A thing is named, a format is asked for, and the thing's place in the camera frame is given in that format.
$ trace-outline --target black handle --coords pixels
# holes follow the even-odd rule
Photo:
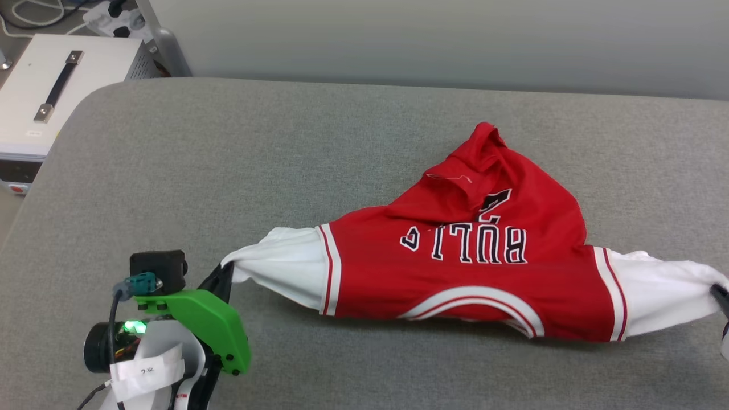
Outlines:
[[[35,121],[36,123],[48,122],[51,114],[53,114],[55,105],[58,103],[58,99],[61,97],[63,89],[69,82],[71,74],[73,74],[76,66],[79,65],[79,62],[81,61],[81,57],[83,57],[83,55],[84,52],[81,50],[71,51],[71,54],[69,54],[68,58],[66,59],[66,65],[63,67],[63,70],[61,70],[61,74],[58,75],[58,78],[56,79],[53,88],[51,88],[50,90],[50,94],[48,94],[48,98],[46,98],[46,102],[41,104],[41,106],[38,108],[38,112],[36,112],[36,117],[33,119],[33,121]]]

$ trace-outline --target gray table surface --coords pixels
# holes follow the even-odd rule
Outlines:
[[[274,226],[396,198],[482,120],[577,197],[590,243],[729,271],[727,103],[113,85],[71,116],[0,253],[1,407],[75,408],[104,380],[85,370],[81,346],[133,252],[183,249],[196,286]],[[498,325],[320,317],[253,283],[236,285],[231,304],[254,357],[248,374],[221,379],[215,409],[724,409],[729,398],[719,314],[582,344],[527,341]]]

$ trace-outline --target white cloth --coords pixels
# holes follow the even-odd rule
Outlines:
[[[319,309],[327,263],[314,228],[274,228],[255,245],[229,254],[235,262],[233,283],[253,279],[257,284],[310,309]]]
[[[719,310],[712,284],[729,288],[729,279],[691,261],[664,262],[636,251],[608,250],[612,270],[627,304],[626,335],[635,336],[700,319]],[[321,308],[326,289],[326,251],[314,228],[274,228],[258,244],[232,252],[233,282],[257,284],[310,309]]]
[[[729,287],[719,271],[690,260],[664,262],[641,250],[608,254],[628,304],[627,336],[708,316],[719,310],[709,288],[714,283]]]

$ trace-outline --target jersey armhole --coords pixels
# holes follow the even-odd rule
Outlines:
[[[607,248],[593,247],[593,251],[597,271],[600,273],[600,278],[605,284],[612,302],[614,322],[610,341],[623,341],[625,340],[625,328],[628,324],[628,304],[625,302],[623,288],[620,286],[617,275],[610,264]]]
[[[334,316],[339,300],[339,287],[342,279],[342,260],[339,257],[337,244],[330,224],[325,223],[316,227],[321,242],[321,250],[324,253],[324,262],[327,264],[327,274],[321,284],[321,304],[319,314]]]

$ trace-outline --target white power supply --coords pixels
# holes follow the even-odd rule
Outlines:
[[[86,96],[159,77],[141,39],[36,34],[0,88],[0,182],[31,188],[58,132]]]

